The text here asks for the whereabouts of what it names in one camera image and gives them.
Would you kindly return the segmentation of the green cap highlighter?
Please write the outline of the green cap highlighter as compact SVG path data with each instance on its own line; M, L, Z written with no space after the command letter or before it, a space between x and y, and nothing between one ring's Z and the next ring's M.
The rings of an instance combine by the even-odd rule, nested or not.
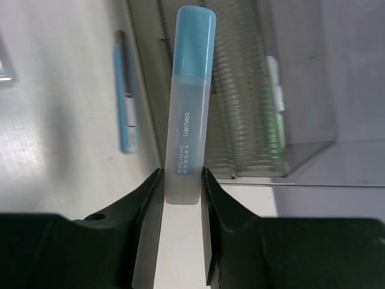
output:
M283 89L280 83L280 71L278 60L270 55L266 56L266 62L269 71L269 81L271 85L271 94L273 97L276 121L277 121L277 132L279 141L279 150L283 154L286 148L286 137L285 137L285 124L283 113L286 110L285 102L283 99Z

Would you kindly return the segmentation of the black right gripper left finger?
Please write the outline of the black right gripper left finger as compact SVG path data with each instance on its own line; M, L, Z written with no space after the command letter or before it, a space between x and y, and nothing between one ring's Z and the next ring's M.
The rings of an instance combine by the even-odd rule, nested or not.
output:
M152 288L164 171L82 220L1 214L2 288Z

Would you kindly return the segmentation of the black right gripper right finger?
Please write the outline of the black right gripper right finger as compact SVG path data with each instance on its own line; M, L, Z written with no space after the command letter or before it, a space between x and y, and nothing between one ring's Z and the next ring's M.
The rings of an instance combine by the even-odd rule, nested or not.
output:
M260 217L201 172L206 284L211 288L383 288L384 223Z

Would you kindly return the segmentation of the clear acrylic drawer organizer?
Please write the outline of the clear acrylic drawer organizer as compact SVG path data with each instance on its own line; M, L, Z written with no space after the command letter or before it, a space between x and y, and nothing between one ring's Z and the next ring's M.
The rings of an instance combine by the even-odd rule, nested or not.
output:
M226 182L384 186L383 1L196 1L217 16L205 166ZM279 150L266 56L279 62Z

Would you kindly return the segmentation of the blue cap highlighter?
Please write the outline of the blue cap highlighter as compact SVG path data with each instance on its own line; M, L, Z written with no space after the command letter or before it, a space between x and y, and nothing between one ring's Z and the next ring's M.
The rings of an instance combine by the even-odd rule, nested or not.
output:
M177 12L165 159L165 201L195 205L204 165L217 18L204 7Z

